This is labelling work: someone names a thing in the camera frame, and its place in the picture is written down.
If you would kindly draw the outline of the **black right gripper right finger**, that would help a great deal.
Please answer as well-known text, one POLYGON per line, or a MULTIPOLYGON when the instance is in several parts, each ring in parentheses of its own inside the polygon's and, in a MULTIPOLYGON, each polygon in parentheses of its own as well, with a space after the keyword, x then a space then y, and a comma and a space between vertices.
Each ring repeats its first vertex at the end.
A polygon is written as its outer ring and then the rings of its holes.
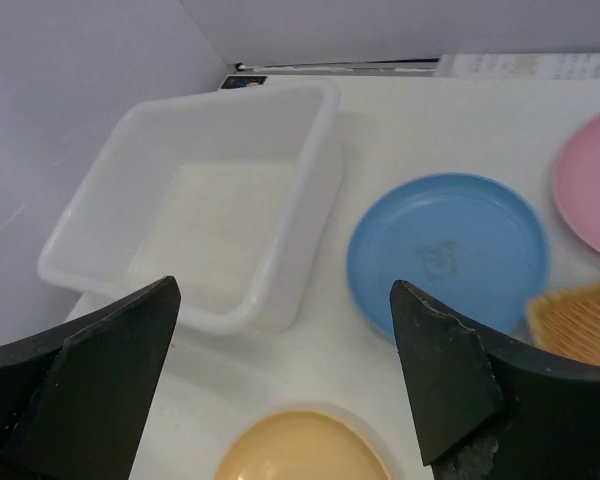
POLYGON ((390 293, 422 462, 438 479, 600 479, 600 367, 390 293))

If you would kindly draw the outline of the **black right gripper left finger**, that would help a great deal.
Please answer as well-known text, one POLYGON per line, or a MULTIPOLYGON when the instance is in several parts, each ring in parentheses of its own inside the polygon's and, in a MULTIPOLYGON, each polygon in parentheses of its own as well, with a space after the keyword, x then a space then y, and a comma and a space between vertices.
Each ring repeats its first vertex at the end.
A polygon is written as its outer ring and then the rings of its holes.
POLYGON ((174 334, 164 277, 0 346, 0 479, 127 479, 174 334))

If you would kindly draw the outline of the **fan-shaped bamboo tray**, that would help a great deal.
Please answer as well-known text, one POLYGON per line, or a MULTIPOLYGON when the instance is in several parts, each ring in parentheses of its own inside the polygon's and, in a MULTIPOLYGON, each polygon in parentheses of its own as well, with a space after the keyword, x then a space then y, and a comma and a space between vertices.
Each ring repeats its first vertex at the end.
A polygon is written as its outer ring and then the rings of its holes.
POLYGON ((600 284, 535 297, 525 318, 538 348, 600 367, 600 284))

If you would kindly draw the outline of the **blue plastic plate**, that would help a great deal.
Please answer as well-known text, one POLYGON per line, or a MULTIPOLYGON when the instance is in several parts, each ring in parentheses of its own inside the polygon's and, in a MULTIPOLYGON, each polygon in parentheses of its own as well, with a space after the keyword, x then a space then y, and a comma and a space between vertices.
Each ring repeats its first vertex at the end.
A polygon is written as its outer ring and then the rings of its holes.
POLYGON ((397 280, 513 334, 549 273, 547 234, 531 205, 501 183, 461 173, 420 177, 386 193, 360 219, 346 259, 356 306, 388 341, 397 280))

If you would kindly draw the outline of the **pink plastic plate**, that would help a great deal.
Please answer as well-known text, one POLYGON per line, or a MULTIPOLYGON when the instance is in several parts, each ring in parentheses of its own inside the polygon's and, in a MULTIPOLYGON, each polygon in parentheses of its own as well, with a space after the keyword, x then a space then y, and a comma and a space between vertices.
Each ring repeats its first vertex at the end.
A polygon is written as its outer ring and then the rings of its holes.
POLYGON ((574 132, 560 151, 552 193, 566 225, 600 254, 600 114, 574 132))

